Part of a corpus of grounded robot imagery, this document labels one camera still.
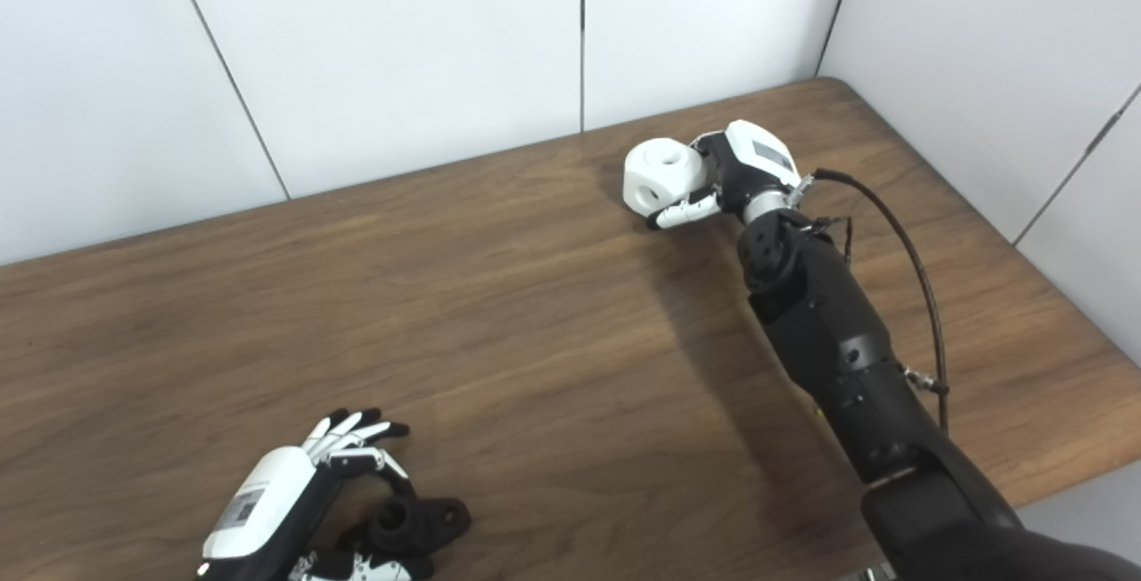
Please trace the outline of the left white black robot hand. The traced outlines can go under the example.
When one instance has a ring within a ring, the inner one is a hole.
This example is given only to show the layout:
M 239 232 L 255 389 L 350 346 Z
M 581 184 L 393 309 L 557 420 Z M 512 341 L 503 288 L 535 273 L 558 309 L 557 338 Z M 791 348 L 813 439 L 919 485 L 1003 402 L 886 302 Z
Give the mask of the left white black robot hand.
M 261 455 L 202 547 L 196 580 L 366 580 L 363 552 L 326 552 L 310 541 L 345 484 L 377 475 L 397 495 L 415 492 L 379 439 L 406 438 L 407 423 L 382 410 L 337 409 L 300 443 Z

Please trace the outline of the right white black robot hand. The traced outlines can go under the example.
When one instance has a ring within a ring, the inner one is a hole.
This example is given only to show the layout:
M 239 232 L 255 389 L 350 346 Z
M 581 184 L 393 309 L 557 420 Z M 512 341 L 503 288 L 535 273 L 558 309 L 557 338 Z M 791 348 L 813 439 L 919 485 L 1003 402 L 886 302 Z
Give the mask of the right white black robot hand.
M 767 212 L 794 208 L 802 197 L 802 175 L 786 143 L 745 119 L 699 135 L 685 150 L 698 156 L 709 181 L 645 216 L 649 229 L 671 229 L 718 213 L 747 225 Z

